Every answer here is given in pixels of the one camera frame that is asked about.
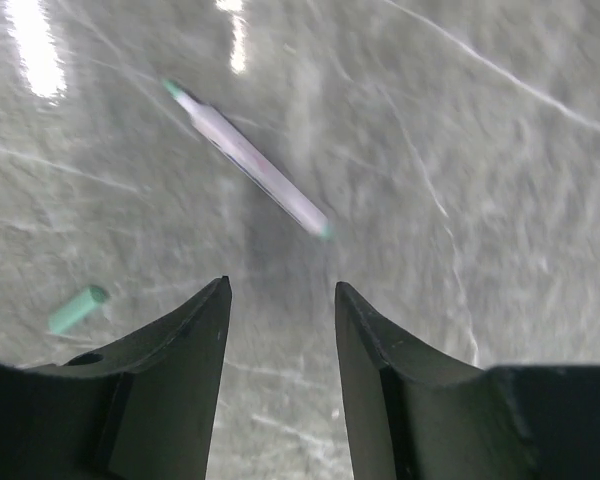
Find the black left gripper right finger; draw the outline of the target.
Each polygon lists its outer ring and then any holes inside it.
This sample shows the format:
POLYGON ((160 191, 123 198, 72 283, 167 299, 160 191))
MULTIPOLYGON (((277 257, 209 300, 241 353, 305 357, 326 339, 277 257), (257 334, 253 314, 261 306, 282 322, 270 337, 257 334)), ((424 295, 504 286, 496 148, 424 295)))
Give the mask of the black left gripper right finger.
POLYGON ((335 291, 345 421, 357 479, 482 479, 485 377, 335 291))

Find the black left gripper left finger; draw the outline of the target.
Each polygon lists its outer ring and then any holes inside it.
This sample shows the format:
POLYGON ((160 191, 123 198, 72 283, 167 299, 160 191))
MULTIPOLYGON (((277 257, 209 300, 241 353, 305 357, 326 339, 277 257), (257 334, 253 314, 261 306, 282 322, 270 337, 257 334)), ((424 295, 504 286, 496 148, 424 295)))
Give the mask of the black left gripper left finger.
POLYGON ((117 341, 26 371, 26 476, 204 478, 231 298, 217 278, 117 341))

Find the green marker cap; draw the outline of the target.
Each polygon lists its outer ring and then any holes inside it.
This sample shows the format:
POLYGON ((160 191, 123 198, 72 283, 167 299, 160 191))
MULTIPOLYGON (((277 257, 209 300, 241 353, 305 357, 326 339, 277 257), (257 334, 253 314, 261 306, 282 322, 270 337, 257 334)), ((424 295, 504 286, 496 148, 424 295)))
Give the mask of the green marker cap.
POLYGON ((50 332, 56 335, 64 333, 99 309, 108 299, 109 294, 102 287, 85 287, 50 314, 50 332))

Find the white marker with green end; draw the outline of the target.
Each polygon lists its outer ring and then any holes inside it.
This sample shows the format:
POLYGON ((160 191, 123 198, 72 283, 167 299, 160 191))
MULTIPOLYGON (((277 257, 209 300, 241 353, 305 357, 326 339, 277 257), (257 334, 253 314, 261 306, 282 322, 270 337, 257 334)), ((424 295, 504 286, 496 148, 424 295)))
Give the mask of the white marker with green end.
POLYGON ((288 180, 238 129, 209 104, 199 102, 178 83, 165 79, 163 86, 188 114, 191 124, 206 140, 308 233, 329 238, 325 214, 288 180))

